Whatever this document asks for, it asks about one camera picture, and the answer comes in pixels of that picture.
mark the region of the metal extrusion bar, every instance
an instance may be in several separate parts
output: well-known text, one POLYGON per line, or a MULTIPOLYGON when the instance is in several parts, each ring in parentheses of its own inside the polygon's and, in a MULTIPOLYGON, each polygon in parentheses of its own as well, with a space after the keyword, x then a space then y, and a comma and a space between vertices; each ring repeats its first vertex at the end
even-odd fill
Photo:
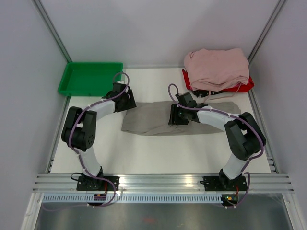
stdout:
POLYGON ((262 132, 263 132, 263 134, 264 134, 264 136, 267 140, 267 144, 265 145, 264 148, 265 148, 266 154, 268 155, 268 160, 269 160, 269 157, 270 157, 271 160, 273 161, 273 165, 275 167, 275 172, 279 173, 278 166, 276 166, 274 158, 273 158, 273 153, 272 153, 272 149, 271 149, 271 146, 270 146, 270 138, 268 136, 266 126, 265 126, 263 119, 262 119, 262 115, 261 115, 261 112, 260 112, 260 109, 259 109, 259 105, 258 105, 256 96, 255 96, 254 89, 251 89, 248 92, 248 96, 249 96, 251 107, 252 107, 253 112, 254 112, 255 119, 256 119, 256 121, 259 125, 259 128, 262 130, 262 132))
POLYGON ((270 29, 272 28, 274 22, 276 21, 278 15, 280 14, 280 12, 283 9, 286 2, 287 2, 287 0, 279 0, 278 3, 276 4, 272 14, 270 15, 268 22, 264 26, 264 28, 263 28, 255 46, 254 46, 254 48, 252 49, 252 51, 251 51, 251 53, 248 57, 249 63, 251 63, 252 60, 254 59, 256 53, 258 52, 258 50, 259 50, 260 46, 262 45, 265 37, 268 35, 270 29))
POLYGON ((47 28, 49 29, 49 31, 51 32, 55 42, 57 43, 63 57, 66 59, 67 62, 72 62, 71 57, 69 56, 61 38, 59 37, 59 34, 56 30, 56 28, 54 27, 46 9, 44 8, 42 2, 40 0, 32 0, 32 2, 34 3, 34 5, 37 8, 37 11, 39 12, 39 14, 41 15, 42 19, 44 20, 47 28))
MULTIPOLYGON (((199 183, 203 176, 216 174, 140 174, 119 176, 120 193, 127 194, 216 194, 206 192, 199 183)), ((33 188, 34 193, 96 193, 76 191, 77 182, 70 174, 39 174, 33 188)), ((287 174, 251 174, 250 193, 293 193, 287 174)))
POLYGON ((65 103, 64 103, 63 108, 62 108, 61 118, 60 118, 59 123, 57 125, 56 134, 55 134, 54 139, 52 141, 52 150, 51 150, 51 153, 50 153, 49 163, 48 163, 47 168, 45 170, 46 173, 51 172, 51 166, 53 164, 54 156, 56 155, 57 147, 58 147, 58 144, 59 144, 59 139, 60 139, 61 132, 62 132, 64 122, 65 122, 65 119, 66 119, 66 113, 67 113, 67 110, 68 110, 68 105, 69 105, 70 100, 71 100, 71 97, 66 97, 65 103))

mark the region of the pile of clothes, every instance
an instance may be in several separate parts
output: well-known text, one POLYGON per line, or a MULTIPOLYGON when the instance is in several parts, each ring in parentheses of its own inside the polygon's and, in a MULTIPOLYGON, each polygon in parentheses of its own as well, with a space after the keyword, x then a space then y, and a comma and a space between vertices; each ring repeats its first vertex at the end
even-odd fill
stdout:
POLYGON ((189 52, 182 70, 186 87, 196 96, 248 92, 254 87, 248 60, 240 48, 189 52))

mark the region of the black bracket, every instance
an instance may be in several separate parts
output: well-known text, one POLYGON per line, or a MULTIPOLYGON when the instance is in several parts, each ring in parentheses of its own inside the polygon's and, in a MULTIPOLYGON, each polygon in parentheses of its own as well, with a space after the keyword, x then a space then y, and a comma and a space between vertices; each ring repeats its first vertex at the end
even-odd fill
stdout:
POLYGON ((220 181, 220 176, 204 176, 203 181, 200 183, 205 187, 207 192, 224 192, 224 191, 236 191, 236 186, 239 191, 246 191, 248 188, 245 176, 238 176, 236 179, 231 181, 225 186, 220 181))
MULTIPOLYGON (((95 179, 83 173, 75 173, 75 174, 80 175, 77 180, 78 182, 77 191, 103 191, 103 192, 114 191, 113 186, 106 181, 95 179)), ((104 176, 101 168, 97 177, 110 180, 115 185, 116 191, 118 191, 119 179, 120 179, 119 176, 104 176)))

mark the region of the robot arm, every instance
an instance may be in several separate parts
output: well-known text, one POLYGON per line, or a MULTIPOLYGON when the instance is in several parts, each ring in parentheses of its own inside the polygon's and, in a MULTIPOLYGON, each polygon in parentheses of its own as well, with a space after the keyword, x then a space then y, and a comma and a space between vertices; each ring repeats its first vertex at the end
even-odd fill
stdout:
MULTIPOLYGON (((112 98, 118 95, 125 89, 125 87, 125 84, 121 84, 118 82, 113 83, 113 91, 110 91, 105 97, 103 97, 103 99, 112 98)), ((82 126, 76 127, 72 135, 71 144, 74 148, 81 150, 80 156, 82 162, 80 162, 80 164, 83 164, 83 168, 86 168, 91 175, 103 177, 102 167, 96 159, 93 148, 97 121, 108 114, 121 112, 134 107, 136 107, 136 104, 134 101, 133 93, 130 87, 128 87, 126 92, 123 93, 120 97, 114 100, 100 103, 93 108, 90 108, 83 114, 80 120, 82 126)), ((66 142, 67 145, 69 145, 68 143, 72 127, 82 111, 82 108, 75 106, 69 108, 68 110, 61 135, 62 141, 66 142)))
POLYGON ((239 117, 249 123, 260 136, 263 145, 265 145, 266 139, 263 133, 250 113, 245 112, 241 115, 228 114, 228 116, 225 116, 223 111, 221 113, 211 112, 213 108, 208 104, 197 104, 190 93, 177 94, 176 97, 179 104, 184 107, 206 108, 208 110, 188 110, 178 107, 176 104, 171 105, 169 125, 186 125, 189 121, 195 121, 212 125, 226 132, 232 155, 225 167, 220 170, 219 180, 224 187, 227 187, 241 175, 241 171, 250 156, 257 153, 261 148, 255 134, 240 120, 232 118, 230 115, 239 117))

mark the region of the aluminum frame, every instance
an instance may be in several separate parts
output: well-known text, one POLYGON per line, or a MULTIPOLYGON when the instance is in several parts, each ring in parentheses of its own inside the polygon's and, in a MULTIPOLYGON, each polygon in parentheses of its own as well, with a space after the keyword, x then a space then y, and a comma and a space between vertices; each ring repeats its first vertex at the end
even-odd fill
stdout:
MULTIPOLYGON (((53 35, 59 49, 67 62, 71 62, 71 58, 61 41, 51 19, 48 16, 46 9, 40 0, 32 0, 36 6, 38 12, 42 16, 47 28, 53 35)), ((273 10, 267 24, 265 25, 261 35, 259 36, 251 54, 248 57, 251 63, 257 51, 259 50, 261 44, 263 43, 265 37, 270 31, 273 23, 276 21, 279 13, 281 12, 283 6, 287 0, 279 0, 275 9, 273 10)), ((301 215, 301 211, 298 206, 298 201, 295 198, 295 194, 287 174, 278 174, 278 167, 273 159, 273 154, 271 147, 269 145, 270 140, 266 132, 265 124, 262 120, 261 112, 258 107, 258 103, 255 97, 255 93, 251 90, 249 93, 249 98, 251 105, 255 114, 255 119, 257 120, 260 128, 263 130, 268 143, 266 145, 266 153, 268 155, 268 162, 271 169, 271 174, 252 174, 251 175, 251 185, 250 193, 262 193, 262 194, 272 194, 281 193, 283 194, 287 211, 291 219, 293 228, 296 229, 306 229, 306 224, 304 223, 304 218, 301 215)), ((53 150, 51 152, 51 157, 49 164, 47 166, 46 172, 50 172, 52 162, 54 159, 55 151, 59 142, 61 128, 65 120, 65 114, 68 109, 69 97, 66 99, 64 109, 62 111, 62 118, 59 122, 59 128, 54 139, 53 150)), ((127 194, 204 194, 204 193, 216 193, 216 192, 206 192, 204 191, 203 185, 199 184, 199 180, 202 179, 201 174, 194 175, 118 175, 120 176, 119 191, 127 194)), ((36 178, 36 182, 33 188, 33 193, 27 213, 24 218, 22 229, 32 230, 35 227, 39 209, 44 197, 44 193, 56 192, 63 193, 67 192, 70 194, 76 193, 90 193, 90 192, 78 192, 76 191, 76 182, 70 179, 70 174, 40 174, 36 178)))

